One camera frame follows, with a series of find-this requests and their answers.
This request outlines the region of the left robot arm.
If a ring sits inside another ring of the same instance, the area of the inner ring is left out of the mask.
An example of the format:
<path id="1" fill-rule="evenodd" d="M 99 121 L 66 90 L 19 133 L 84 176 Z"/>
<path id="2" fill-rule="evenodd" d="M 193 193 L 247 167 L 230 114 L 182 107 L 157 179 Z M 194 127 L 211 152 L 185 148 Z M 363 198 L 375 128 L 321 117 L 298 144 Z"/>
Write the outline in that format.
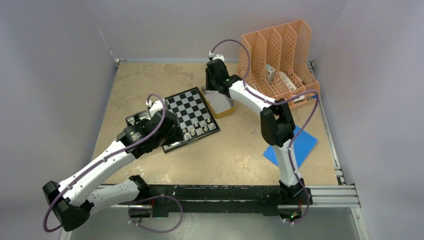
<path id="1" fill-rule="evenodd" d="M 177 116 L 165 109 L 149 118 L 128 117 L 126 127 L 92 162 L 60 182 L 49 181 L 43 187 L 48 203 L 42 227 L 46 233 L 58 229 L 67 232 L 83 225 L 89 217 L 113 205 L 142 205 L 165 198 L 156 193 L 140 176 L 100 189 L 99 186 L 121 168 L 156 148 L 182 140 Z"/>

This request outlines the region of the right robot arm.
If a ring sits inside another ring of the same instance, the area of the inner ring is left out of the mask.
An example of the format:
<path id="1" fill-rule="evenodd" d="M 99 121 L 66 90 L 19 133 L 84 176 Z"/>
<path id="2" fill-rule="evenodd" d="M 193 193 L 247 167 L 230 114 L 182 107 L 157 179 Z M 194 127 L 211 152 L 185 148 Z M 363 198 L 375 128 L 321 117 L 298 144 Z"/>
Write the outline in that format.
<path id="1" fill-rule="evenodd" d="M 225 63 L 214 59 L 206 63 L 206 88 L 250 108 L 260 118 L 260 132 L 272 146 L 279 168 L 280 196 L 288 204 L 300 198 L 305 187 L 294 155 L 295 123 L 287 103 L 258 92 L 238 75 L 229 75 Z"/>

